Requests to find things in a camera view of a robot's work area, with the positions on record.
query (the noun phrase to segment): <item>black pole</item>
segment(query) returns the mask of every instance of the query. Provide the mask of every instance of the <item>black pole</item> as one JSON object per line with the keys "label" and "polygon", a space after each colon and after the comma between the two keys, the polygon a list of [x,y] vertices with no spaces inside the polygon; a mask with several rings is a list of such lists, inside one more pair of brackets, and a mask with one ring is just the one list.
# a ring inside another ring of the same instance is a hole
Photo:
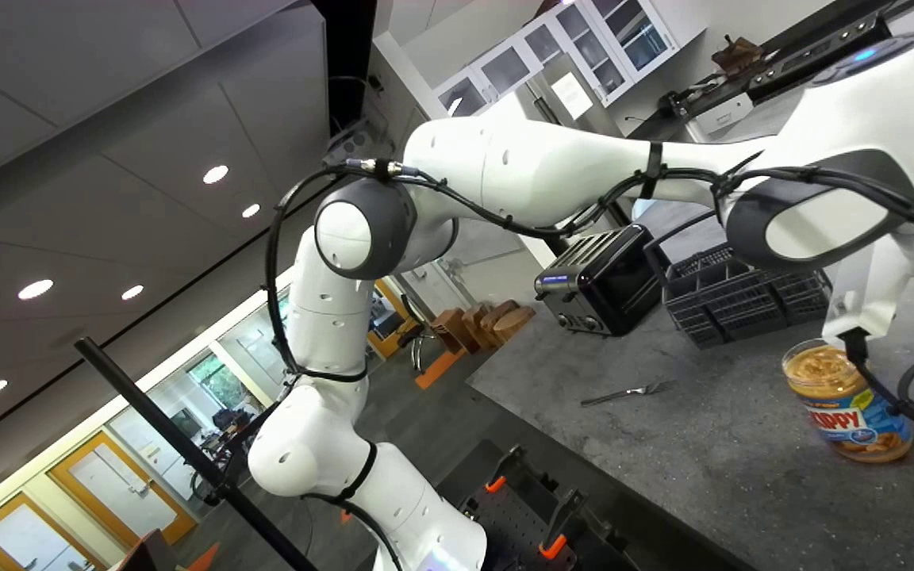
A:
{"label": "black pole", "polygon": [[313,565],[287,540],[265,512],[246,501],[209,455],[178,432],[178,426],[119,370],[119,364],[91,339],[80,339],[77,353],[99,369],[99,373],[250,524],[293,568],[313,571]]}

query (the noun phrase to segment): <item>ceiling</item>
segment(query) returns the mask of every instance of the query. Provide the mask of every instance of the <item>ceiling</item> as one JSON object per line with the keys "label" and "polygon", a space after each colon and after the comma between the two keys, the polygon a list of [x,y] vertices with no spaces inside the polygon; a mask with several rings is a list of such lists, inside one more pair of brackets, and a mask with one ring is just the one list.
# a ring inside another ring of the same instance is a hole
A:
{"label": "ceiling", "polygon": [[[112,339],[250,240],[265,208],[240,208],[310,171],[328,124],[307,4],[0,0],[0,414],[77,337]],[[215,162],[230,171],[206,187]],[[41,275],[54,287],[20,302]]]}

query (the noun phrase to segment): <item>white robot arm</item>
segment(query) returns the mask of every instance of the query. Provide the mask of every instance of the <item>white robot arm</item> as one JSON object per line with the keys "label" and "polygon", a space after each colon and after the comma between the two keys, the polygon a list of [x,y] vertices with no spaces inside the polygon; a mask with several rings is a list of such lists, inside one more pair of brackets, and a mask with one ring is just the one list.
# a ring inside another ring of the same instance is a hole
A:
{"label": "white robot arm", "polygon": [[[777,171],[805,163],[820,175]],[[368,171],[323,199],[298,245],[290,341],[306,376],[260,428],[250,472],[272,493],[316,493],[362,512],[380,542],[376,568],[483,568],[483,525],[441,501],[397,447],[352,432],[368,385],[368,278],[441,256],[457,218],[551,227],[638,171],[664,176],[659,199],[715,201],[718,176],[692,175],[739,171],[718,201],[737,254],[768,270],[857,254],[864,278],[836,290],[825,337],[882,337],[914,275],[914,225],[838,175],[884,185],[896,193],[884,201],[914,207],[914,42],[860,49],[820,76],[775,138],[655,145],[549,124],[427,119],[402,162],[368,162]]]}

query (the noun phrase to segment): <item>floor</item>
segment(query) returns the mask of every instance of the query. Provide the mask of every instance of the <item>floor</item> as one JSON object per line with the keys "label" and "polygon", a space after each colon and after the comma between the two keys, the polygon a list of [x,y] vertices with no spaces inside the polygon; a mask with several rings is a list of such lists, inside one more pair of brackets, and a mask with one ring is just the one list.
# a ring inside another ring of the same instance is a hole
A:
{"label": "floor", "polygon": [[[470,389],[463,379],[483,361],[483,356],[459,358],[431,389],[413,383],[417,373],[402,356],[394,361],[374,361],[370,401],[360,417],[360,432],[370,439],[394,439],[431,481],[446,479],[483,439],[497,449],[522,444],[533,466],[549,470],[559,481],[575,481],[593,505],[614,507],[612,520],[638,537],[644,550],[640,558],[650,562],[648,568],[692,568],[694,562],[702,562],[702,568],[737,568],[707,565],[710,555],[702,550],[702,540],[692,542],[694,548],[679,548],[675,520]],[[243,492],[316,568],[352,571],[368,565],[374,548],[370,537],[356,520],[342,520],[336,507],[320,501],[269,499],[253,484],[243,484]],[[215,571],[287,568],[276,550],[224,505],[204,512],[193,537],[178,546],[178,555],[182,562],[191,562],[211,542],[223,546]]]}

